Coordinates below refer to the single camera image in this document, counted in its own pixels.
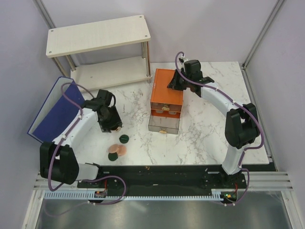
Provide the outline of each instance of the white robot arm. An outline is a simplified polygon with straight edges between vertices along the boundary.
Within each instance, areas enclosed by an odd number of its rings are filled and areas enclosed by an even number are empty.
[[[112,93],[99,90],[96,98],[86,100],[82,104],[74,120],[59,136],[52,142],[41,144],[40,172],[43,178],[48,178],[51,173],[52,180],[65,184],[72,184],[75,180],[96,178],[98,167],[91,164],[79,164],[73,150],[78,147],[95,123],[99,123],[102,132],[111,132],[122,127],[115,102],[115,96]]]
[[[207,85],[218,88],[218,84],[216,83],[208,83]],[[201,88],[201,97],[212,103],[225,117],[231,109],[238,109],[236,105],[232,104],[222,94],[207,87]],[[233,147],[231,145],[228,146],[225,160],[222,163],[222,168],[228,175],[232,175],[239,172],[239,160],[246,146],[249,146],[249,144],[242,146],[240,149],[237,149],[236,147]]]
[[[251,103],[244,104],[242,109],[237,107],[235,105],[236,103],[228,99],[229,96],[217,91],[218,84],[213,79],[203,77],[201,65],[198,60],[189,60],[185,57],[179,58],[179,60],[181,67],[176,69],[172,81],[168,84],[168,88],[179,91],[190,88],[199,97],[211,102],[226,117],[225,137],[229,146],[225,160],[222,163],[222,168],[227,175],[238,173],[240,171],[244,149],[260,135],[254,121],[248,113],[244,112],[245,109],[248,110],[257,120],[256,107]]]

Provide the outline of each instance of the wooden shelf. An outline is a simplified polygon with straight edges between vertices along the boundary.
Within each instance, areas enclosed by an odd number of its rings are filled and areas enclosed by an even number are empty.
[[[98,21],[49,30],[46,55],[75,53],[147,42],[151,39],[143,15]]]
[[[71,78],[88,90],[149,80],[141,56],[104,63],[82,65],[71,71]]]

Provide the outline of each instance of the black mount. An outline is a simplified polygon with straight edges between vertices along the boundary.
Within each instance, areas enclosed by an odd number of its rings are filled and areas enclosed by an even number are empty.
[[[44,142],[40,146],[40,175],[43,178],[48,178],[49,166],[52,155],[56,148],[56,144],[52,142]],[[75,154],[68,145],[60,146],[56,156],[60,159],[55,159],[51,179],[65,184],[73,184],[79,172],[79,166]]]
[[[112,98],[114,99],[113,106],[110,106]],[[122,121],[115,107],[116,99],[114,94],[109,91],[100,89],[96,98],[86,100],[82,108],[89,108],[97,112],[98,122],[103,132],[111,132],[119,127],[122,127]]]
[[[214,80],[210,77],[203,77],[201,71],[201,64],[198,60],[190,60],[184,63],[184,68],[181,69],[181,73],[189,80],[194,81],[196,83],[214,83]],[[173,79],[167,86],[168,88],[183,91],[187,88],[190,88],[192,92],[196,93],[199,97],[201,97],[201,86],[195,85],[183,79],[178,70],[175,71],[173,75]]]
[[[243,107],[258,120],[254,104],[244,104]],[[253,119],[244,110],[238,108],[227,112],[224,135],[231,146],[240,149],[246,144],[253,143],[260,133]]]

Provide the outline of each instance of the blue folder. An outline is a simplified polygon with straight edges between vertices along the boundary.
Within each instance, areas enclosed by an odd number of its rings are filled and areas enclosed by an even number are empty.
[[[40,142],[52,142],[59,136],[75,118],[79,109],[66,100],[61,94],[61,85],[73,83],[74,80],[59,77],[43,103],[28,134]],[[85,101],[76,85],[64,87],[65,94],[78,105]]]

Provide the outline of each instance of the white marble surface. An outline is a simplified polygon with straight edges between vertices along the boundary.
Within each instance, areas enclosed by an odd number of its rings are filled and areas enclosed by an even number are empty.
[[[174,69],[174,63],[152,63],[156,68]],[[203,62],[202,72],[210,76],[233,99],[250,102],[238,62]],[[153,83],[140,82],[108,88],[117,98],[123,128],[117,133],[102,133],[96,124],[76,149],[79,163],[100,165],[213,165],[221,164],[227,145],[225,117],[208,101],[184,91],[178,135],[148,131]],[[120,144],[120,135],[130,140],[127,154],[112,162],[107,149]],[[253,145],[258,145],[258,137]],[[244,164],[268,164],[265,148],[247,151]]]

